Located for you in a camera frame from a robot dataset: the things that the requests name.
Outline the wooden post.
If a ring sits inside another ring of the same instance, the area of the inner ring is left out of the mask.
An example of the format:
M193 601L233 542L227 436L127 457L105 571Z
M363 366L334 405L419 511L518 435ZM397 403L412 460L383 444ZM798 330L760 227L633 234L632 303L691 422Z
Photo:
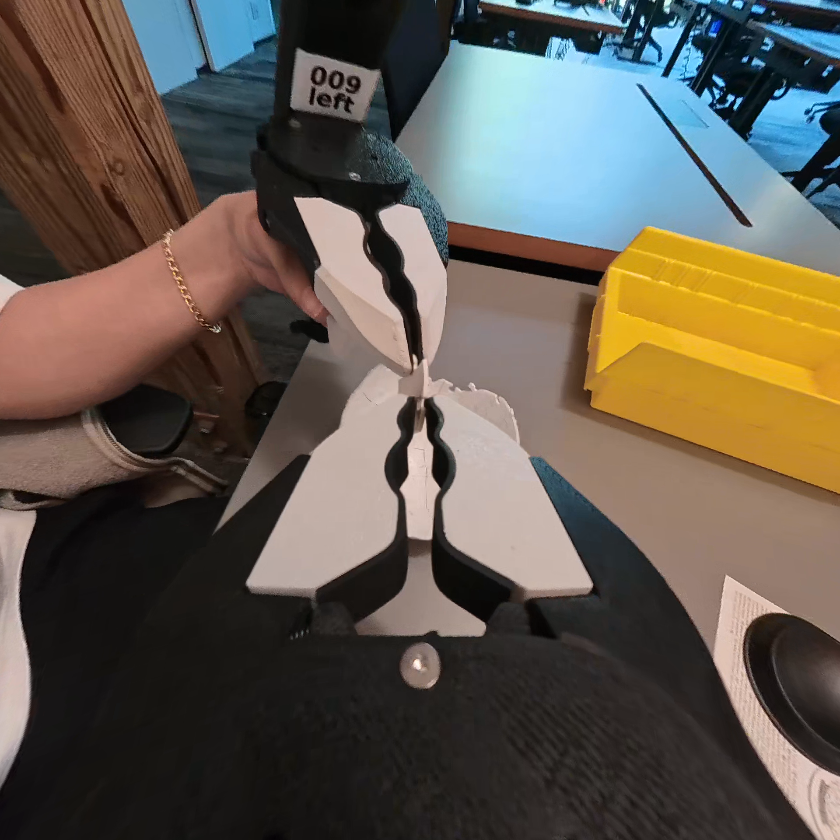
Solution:
M171 235L206 322L141 382L187 390L215 422L210 445L249 452L256 347L242 300L183 233L196 192L121 2L2 2L2 188L66 270L103 270Z

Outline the black round bowl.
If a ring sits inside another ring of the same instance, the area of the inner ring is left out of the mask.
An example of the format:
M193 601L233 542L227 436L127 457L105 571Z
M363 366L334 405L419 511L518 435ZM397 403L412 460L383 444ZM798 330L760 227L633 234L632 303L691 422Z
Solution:
M798 616L767 613L748 626L742 660L753 693L800 754L839 775L839 643Z

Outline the black office chair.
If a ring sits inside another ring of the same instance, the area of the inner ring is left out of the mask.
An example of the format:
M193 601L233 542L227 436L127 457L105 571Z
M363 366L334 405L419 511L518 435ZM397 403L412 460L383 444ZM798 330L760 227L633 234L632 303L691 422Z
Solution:
M442 66L460 1L405 1L382 64L392 141Z

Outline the wood top office desk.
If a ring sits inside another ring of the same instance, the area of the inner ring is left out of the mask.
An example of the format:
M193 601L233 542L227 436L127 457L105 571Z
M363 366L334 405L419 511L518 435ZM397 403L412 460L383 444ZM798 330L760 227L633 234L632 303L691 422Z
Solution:
M478 10L489 45L555 59L570 47L597 55L606 38L627 31L606 2L480 1Z

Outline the white puzzle ball shell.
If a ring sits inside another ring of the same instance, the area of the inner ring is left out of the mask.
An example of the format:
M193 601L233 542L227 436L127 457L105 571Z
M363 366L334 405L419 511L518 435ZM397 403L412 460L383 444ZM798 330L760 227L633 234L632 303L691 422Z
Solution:
M340 424L368 413L400 391L401 375L383 364L375 366L352 392ZM508 402L498 394L469 384L463 390L447 380L431 382L434 394L447 396L472 413L497 426L516 443L518 422ZM434 504L439 486L433 478L434 449L427 436L426 422L415 426L407 449L408 472L401 487L406 507L406 533L410 540L430 541L434 531Z

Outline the dark office desk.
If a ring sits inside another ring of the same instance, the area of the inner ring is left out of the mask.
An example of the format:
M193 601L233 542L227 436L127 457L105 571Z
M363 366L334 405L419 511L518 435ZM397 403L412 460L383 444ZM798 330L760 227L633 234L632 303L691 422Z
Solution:
M759 75L736 107L728 125L747 140L761 111L781 88L829 92L839 78L839 34L788 25L747 23L748 56L761 62Z

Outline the person's left hand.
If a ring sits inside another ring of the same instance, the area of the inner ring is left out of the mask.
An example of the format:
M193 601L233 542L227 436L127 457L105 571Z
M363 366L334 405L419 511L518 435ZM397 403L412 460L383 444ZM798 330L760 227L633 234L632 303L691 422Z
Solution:
M198 248L222 271L224 285L241 301L257 287L292 301L310 319L326 325L328 310L318 299L301 258L262 226L256 190L221 195L185 226Z

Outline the person's white shirt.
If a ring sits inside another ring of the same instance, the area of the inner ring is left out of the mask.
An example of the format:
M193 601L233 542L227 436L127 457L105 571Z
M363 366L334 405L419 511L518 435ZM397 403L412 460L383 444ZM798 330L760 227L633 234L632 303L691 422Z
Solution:
M25 736L31 680L21 616L20 586L34 511L1 513L1 784L13 768Z

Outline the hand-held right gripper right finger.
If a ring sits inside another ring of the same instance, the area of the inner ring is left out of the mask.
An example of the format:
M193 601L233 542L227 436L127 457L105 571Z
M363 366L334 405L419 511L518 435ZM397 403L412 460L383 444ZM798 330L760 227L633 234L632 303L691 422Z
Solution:
M425 408L441 593L481 622L503 603L591 594L592 578L517 440L450 396Z

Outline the grey office desk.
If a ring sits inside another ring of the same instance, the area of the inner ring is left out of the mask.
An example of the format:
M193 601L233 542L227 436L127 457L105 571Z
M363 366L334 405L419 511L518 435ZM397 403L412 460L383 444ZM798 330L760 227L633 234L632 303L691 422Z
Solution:
M838 274L838 229L676 81L456 44L396 143L457 248L600 274L654 227Z

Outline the printed paper sheet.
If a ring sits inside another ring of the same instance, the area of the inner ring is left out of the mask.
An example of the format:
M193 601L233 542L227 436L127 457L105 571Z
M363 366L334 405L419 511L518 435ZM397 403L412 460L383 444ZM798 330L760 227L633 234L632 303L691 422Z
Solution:
M839 777L820 768L789 743L761 708L743 660L743 643L756 618L781 610L726 577L721 594L713 661L742 728L773 781L816 838L839 838Z

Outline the yellow plastic bin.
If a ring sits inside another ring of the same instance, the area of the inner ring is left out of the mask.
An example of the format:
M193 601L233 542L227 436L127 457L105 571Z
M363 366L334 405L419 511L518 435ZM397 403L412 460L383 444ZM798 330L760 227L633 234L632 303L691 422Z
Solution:
M839 491L839 280L646 227L597 291L591 406Z

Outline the grey zip jacket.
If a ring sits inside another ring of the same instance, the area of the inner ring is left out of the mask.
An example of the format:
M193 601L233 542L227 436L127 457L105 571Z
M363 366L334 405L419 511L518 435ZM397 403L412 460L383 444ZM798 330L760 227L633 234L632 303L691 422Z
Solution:
M100 487L151 479L219 496L228 483L177 455L148 457L122 445L97 408L48 420L1 422L1 509L34 511Z

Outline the person's left forearm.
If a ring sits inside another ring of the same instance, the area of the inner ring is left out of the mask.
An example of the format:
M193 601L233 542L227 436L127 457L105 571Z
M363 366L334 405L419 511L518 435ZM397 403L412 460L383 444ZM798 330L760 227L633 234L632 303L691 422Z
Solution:
M115 266L14 291L1 315L1 417L44 419L105 402L204 331L172 236Z

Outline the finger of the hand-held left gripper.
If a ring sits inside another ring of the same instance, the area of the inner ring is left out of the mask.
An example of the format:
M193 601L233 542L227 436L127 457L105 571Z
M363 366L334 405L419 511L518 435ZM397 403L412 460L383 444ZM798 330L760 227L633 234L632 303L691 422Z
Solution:
M361 214L322 197L294 199L316 250L314 286L336 322L349 324L399 370L422 360L422 213L396 204Z
M431 364L445 324L445 263L416 207L394 204L378 211L377 235L377 257L387 294L403 316L408 357Z

